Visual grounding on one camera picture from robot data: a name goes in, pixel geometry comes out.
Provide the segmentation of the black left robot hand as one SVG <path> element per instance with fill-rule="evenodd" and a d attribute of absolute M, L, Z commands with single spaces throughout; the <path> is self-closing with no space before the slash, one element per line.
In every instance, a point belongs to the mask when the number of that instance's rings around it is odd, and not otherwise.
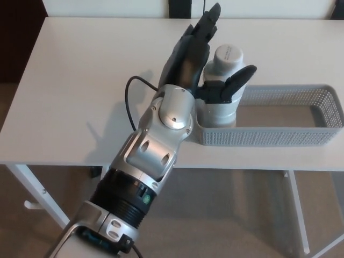
<path fill-rule="evenodd" d="M 229 104 L 237 93 L 255 74 L 257 67 L 248 65 L 230 76 L 225 82 L 205 81 L 198 85 L 201 73 L 207 63 L 209 41 L 217 31 L 216 22 L 221 6 L 216 3 L 205 11 L 196 26 L 189 25 L 175 45 L 162 70 L 158 88 L 171 84 L 187 89 L 195 99 L 206 104 Z"/>

